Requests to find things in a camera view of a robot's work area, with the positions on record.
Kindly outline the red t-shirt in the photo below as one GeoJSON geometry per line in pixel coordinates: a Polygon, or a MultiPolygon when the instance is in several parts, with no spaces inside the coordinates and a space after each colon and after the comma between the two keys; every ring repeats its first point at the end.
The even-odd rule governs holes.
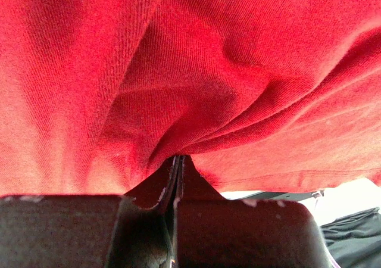
{"type": "Polygon", "coordinates": [[[380,0],[1,0],[1,194],[380,183],[380,0]]]}

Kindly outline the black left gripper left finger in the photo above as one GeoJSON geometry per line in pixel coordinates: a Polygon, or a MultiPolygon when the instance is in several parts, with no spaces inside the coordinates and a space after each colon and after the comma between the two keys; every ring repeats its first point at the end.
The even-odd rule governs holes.
{"type": "Polygon", "coordinates": [[[2,267],[174,267],[165,213],[173,157],[124,195],[6,195],[2,267]]]}

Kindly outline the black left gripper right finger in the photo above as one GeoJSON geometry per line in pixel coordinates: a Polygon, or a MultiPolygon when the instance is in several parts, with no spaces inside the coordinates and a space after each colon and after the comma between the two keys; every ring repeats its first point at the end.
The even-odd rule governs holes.
{"type": "Polygon", "coordinates": [[[330,267],[322,234],[297,202],[227,200],[179,157],[174,208],[177,267],[330,267]]]}

